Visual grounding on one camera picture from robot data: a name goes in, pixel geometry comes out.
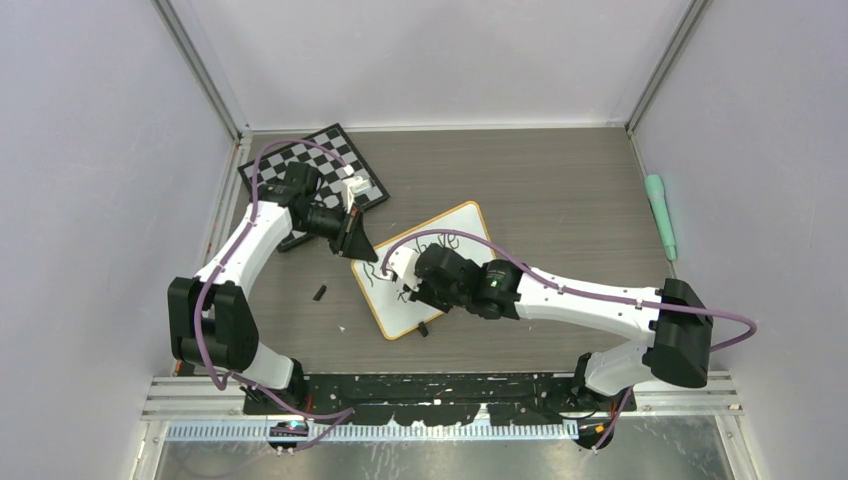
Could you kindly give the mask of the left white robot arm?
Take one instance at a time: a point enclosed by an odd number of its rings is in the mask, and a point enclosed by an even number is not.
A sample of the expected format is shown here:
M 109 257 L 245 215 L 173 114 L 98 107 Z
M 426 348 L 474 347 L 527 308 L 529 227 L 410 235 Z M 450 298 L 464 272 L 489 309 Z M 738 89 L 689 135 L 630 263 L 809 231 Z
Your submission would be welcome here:
M 349 166 L 341 172 L 341 198 L 333 206 L 317 200 L 323 177 L 305 163 L 258 186 L 237 232 L 213 259 L 193 276 L 171 282 L 167 305 L 175 359 L 207 367 L 217 380 L 229 373 L 268 387 L 268 400 L 284 414 L 305 405 L 300 363 L 260 341 L 248 296 L 271 254 L 294 231 L 326 239 L 336 256 L 377 260 L 356 202 L 372 184 Z

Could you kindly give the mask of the black marker cap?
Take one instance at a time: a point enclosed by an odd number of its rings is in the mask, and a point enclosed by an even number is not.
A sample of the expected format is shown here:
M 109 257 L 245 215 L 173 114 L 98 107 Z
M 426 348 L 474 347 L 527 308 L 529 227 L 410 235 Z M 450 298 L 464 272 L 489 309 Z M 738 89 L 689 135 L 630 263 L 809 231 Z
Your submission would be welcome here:
M 324 296 L 324 294 L 326 293 L 326 290 L 327 290 L 327 286 L 321 285 L 320 288 L 314 294 L 313 300 L 314 301 L 320 301 L 322 299 L 322 297 Z

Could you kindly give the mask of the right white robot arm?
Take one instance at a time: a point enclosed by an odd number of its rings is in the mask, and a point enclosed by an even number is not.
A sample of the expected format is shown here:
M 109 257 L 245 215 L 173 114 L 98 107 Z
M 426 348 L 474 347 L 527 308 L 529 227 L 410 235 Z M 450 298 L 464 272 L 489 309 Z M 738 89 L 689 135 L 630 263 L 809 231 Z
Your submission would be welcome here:
M 579 358 L 570 392 L 584 410 L 646 381 L 690 389 L 707 384 L 713 320 L 683 281 L 669 279 L 661 289 L 612 287 L 505 259 L 477 264 L 438 244 L 423 252 L 401 247 L 387 268 L 410 301 L 443 313 L 458 307 L 488 320 L 558 321 L 625 338 Z

